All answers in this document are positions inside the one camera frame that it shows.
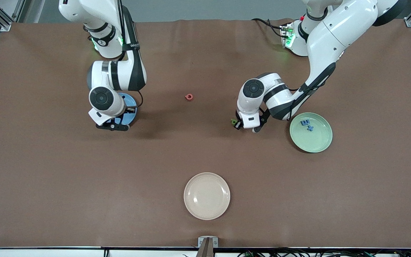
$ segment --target beige plate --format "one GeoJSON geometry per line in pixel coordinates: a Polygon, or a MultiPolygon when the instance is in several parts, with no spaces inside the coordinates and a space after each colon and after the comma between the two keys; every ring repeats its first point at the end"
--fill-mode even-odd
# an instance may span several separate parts
{"type": "Polygon", "coordinates": [[[204,221],[220,217],[228,208],[231,194],[226,181],[217,174],[205,172],[186,184],[183,200],[188,211],[204,221]]]}

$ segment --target floor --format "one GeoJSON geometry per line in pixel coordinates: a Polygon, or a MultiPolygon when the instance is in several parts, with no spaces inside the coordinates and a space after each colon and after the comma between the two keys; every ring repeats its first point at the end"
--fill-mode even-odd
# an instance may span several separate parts
{"type": "MultiPolygon", "coordinates": [[[[298,18],[305,13],[296,0],[123,0],[136,22],[192,19],[250,20],[252,18],[298,18]]],[[[411,0],[399,18],[411,12],[411,0]]],[[[39,23],[68,22],[58,11],[58,1],[31,0],[24,21],[39,23]]]]}

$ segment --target plate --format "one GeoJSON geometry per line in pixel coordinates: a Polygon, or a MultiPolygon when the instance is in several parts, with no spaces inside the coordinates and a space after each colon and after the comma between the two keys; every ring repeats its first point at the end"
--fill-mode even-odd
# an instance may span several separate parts
{"type": "Polygon", "coordinates": [[[290,124],[290,135],[293,142],[302,150],[309,153],[319,153],[329,147],[333,141],[331,125],[318,114],[304,112],[297,115],[290,124]]]}
{"type": "Polygon", "coordinates": [[[192,177],[183,193],[183,200],[188,211],[204,221],[213,220],[225,213],[230,197],[226,181],[210,172],[192,177]]]}

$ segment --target green led light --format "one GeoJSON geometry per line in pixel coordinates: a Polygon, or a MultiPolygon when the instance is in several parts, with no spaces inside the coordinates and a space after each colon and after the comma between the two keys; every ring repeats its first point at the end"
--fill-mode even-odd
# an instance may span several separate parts
{"type": "Polygon", "coordinates": [[[293,45],[293,41],[295,38],[295,34],[292,33],[289,38],[286,40],[286,47],[291,47],[293,45]]]}
{"type": "Polygon", "coordinates": [[[99,51],[99,50],[98,50],[98,47],[96,46],[95,40],[94,40],[93,38],[91,38],[91,42],[93,42],[93,45],[95,46],[95,50],[96,50],[96,51],[99,51]]]}

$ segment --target blue toy piece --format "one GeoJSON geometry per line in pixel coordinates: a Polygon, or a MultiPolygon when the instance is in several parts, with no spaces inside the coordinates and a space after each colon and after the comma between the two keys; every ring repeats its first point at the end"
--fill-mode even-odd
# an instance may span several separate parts
{"type": "Polygon", "coordinates": [[[307,126],[308,124],[310,124],[310,120],[308,120],[308,119],[306,119],[306,120],[301,120],[301,121],[300,121],[300,124],[301,124],[302,126],[307,126]]]}

